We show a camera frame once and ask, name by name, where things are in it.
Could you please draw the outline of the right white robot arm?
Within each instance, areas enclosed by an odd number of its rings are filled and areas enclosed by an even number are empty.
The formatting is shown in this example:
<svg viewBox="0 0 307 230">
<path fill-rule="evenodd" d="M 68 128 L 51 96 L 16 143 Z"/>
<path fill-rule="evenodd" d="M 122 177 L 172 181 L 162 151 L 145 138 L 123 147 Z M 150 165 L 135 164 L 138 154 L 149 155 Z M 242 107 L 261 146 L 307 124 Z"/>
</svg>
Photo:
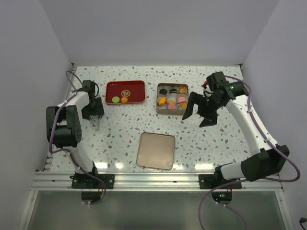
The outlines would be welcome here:
<svg viewBox="0 0 307 230">
<path fill-rule="evenodd" d="M 217 166 L 212 175 L 200 175 L 202 189 L 235 187 L 234 182 L 241 178 L 253 182 L 278 174 L 290 154 L 286 145 L 279 145 L 271 136 L 253 109 L 247 85 L 236 78 L 229 82 L 228 78 L 221 71 L 208 76 L 202 87 L 210 92 L 191 92 L 182 118 L 189 118 L 197 105 L 197 114 L 203 117 L 199 127 L 214 126 L 218 109 L 225 107 L 238 123 L 251 156 L 241 162 Z"/>
</svg>

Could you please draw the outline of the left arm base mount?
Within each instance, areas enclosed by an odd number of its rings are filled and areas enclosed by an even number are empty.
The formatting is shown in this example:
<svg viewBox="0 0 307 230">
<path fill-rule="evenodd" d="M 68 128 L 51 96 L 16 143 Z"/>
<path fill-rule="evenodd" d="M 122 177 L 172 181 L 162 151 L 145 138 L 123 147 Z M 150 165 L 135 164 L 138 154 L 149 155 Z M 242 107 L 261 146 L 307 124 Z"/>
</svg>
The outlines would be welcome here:
<svg viewBox="0 0 307 230">
<path fill-rule="evenodd" d="M 74 173 L 70 176 L 72 179 L 71 187 L 73 189 L 113 189 L 115 182 L 114 174 L 99 174 L 96 168 L 87 174 Z"/>
</svg>

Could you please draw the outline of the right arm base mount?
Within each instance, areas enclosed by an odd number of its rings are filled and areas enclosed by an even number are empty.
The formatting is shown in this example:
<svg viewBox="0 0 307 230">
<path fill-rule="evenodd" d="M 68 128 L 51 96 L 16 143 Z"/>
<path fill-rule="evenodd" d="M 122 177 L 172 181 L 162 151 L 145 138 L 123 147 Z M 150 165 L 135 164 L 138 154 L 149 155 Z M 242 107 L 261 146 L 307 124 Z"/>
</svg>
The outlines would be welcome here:
<svg viewBox="0 0 307 230">
<path fill-rule="evenodd" d="M 213 189 L 228 183 L 234 183 L 239 179 L 227 180 L 222 176 L 220 167 L 216 167 L 213 174 L 199 174 L 198 175 L 200 189 Z"/>
</svg>

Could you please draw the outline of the pink round cookie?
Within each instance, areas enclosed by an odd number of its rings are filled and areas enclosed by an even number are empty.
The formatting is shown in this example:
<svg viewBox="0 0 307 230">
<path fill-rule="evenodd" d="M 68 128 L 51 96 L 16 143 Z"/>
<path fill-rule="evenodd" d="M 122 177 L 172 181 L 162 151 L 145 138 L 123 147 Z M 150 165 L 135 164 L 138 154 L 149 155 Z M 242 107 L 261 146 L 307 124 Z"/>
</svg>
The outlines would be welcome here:
<svg viewBox="0 0 307 230">
<path fill-rule="evenodd" d="M 179 103 L 185 102 L 185 101 L 186 101 L 185 97 L 179 97 L 179 98 L 178 98 L 178 102 L 179 102 Z"/>
<path fill-rule="evenodd" d="M 176 106 L 176 104 L 171 103 L 171 104 L 168 105 L 167 108 L 171 109 L 171 110 L 175 110 L 177 108 L 177 106 Z"/>
</svg>

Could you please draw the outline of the metal tongs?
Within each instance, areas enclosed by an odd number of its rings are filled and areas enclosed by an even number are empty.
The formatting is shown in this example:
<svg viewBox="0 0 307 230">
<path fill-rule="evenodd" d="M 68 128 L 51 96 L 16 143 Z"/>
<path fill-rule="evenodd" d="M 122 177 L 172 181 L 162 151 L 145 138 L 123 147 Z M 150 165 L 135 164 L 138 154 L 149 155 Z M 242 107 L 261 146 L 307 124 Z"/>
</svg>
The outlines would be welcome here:
<svg viewBox="0 0 307 230">
<path fill-rule="evenodd" d="M 96 131 L 100 130 L 100 117 L 98 115 L 90 116 L 90 122 Z"/>
</svg>

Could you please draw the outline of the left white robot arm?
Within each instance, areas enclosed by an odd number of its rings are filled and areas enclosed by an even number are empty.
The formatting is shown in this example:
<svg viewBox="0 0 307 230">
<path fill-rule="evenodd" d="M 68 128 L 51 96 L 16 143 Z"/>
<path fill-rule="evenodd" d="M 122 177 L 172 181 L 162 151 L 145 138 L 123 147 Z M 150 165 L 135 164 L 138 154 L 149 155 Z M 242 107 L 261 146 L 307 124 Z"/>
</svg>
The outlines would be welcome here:
<svg viewBox="0 0 307 230">
<path fill-rule="evenodd" d="M 73 89 L 73 94 L 63 103 L 46 109 L 49 153 L 64 152 L 74 165 L 75 172 L 85 174 L 83 183 L 89 188 L 95 188 L 100 177 L 95 173 L 95 164 L 81 143 L 81 121 L 94 119 L 99 122 L 105 112 L 99 87 L 94 81 L 84 80 L 81 88 Z"/>
</svg>

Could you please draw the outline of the square cookie tin box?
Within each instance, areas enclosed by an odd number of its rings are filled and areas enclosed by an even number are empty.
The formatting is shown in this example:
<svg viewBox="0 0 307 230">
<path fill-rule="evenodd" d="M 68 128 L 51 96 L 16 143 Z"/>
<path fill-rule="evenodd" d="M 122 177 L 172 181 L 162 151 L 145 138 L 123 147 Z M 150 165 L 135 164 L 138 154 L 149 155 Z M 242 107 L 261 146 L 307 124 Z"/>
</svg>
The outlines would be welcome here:
<svg viewBox="0 0 307 230">
<path fill-rule="evenodd" d="M 179 89 L 180 88 L 184 88 L 186 89 L 187 91 L 187 94 L 181 94 L 179 93 Z M 159 93 L 159 91 L 161 89 L 166 89 L 167 90 L 167 95 L 162 95 Z M 170 89 L 177 89 L 177 93 L 172 93 L 170 94 L 169 93 L 169 90 Z M 183 115 L 185 110 L 183 110 L 181 108 L 181 103 L 178 102 L 178 98 L 179 97 L 185 97 L 186 101 L 185 102 L 188 102 L 188 99 L 189 99 L 189 88 L 188 88 L 188 85 L 187 84 L 183 84 L 183 83 L 159 83 L 158 86 L 157 86 L 157 93 L 156 93 L 156 101 L 158 100 L 158 98 L 161 98 L 161 97 L 165 97 L 166 98 L 166 103 L 162 106 L 158 106 L 157 103 L 156 103 L 156 112 L 160 115 Z M 167 101 L 169 100 L 172 100 L 174 102 L 176 102 L 176 106 L 177 108 L 175 110 L 171 110 L 171 109 L 168 109 L 168 104 L 167 104 Z"/>
</svg>

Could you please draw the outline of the black round cookie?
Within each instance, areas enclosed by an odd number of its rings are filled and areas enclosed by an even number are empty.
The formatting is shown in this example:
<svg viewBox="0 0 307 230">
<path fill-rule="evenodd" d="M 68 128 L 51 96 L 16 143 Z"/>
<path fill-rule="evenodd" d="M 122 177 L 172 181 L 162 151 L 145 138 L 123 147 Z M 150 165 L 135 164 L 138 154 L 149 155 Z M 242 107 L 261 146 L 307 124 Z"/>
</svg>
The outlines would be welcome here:
<svg viewBox="0 0 307 230">
<path fill-rule="evenodd" d="M 159 93 L 162 94 L 162 95 L 167 95 L 167 90 L 166 89 L 161 89 L 159 91 Z"/>
</svg>

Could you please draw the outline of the square tin lid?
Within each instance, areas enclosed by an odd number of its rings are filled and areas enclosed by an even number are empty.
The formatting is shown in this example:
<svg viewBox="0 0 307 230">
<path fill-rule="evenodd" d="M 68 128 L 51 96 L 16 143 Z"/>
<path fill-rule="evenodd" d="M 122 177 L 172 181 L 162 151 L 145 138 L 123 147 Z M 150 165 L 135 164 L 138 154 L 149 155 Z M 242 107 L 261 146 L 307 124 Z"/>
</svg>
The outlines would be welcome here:
<svg viewBox="0 0 307 230">
<path fill-rule="evenodd" d="M 136 163 L 141 167 L 171 170 L 174 154 L 174 136 L 143 132 L 140 137 Z"/>
</svg>

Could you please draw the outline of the orange fish cookie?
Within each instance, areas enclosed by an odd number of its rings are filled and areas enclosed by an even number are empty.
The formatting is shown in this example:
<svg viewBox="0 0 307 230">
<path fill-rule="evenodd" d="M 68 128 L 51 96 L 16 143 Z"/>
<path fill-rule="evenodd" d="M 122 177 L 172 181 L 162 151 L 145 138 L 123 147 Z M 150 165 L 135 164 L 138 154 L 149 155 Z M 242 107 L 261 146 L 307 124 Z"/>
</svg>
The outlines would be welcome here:
<svg viewBox="0 0 307 230">
<path fill-rule="evenodd" d="M 166 98 L 165 97 L 158 98 L 158 100 L 157 100 L 157 105 L 158 106 L 162 106 L 165 103 L 166 103 Z"/>
</svg>

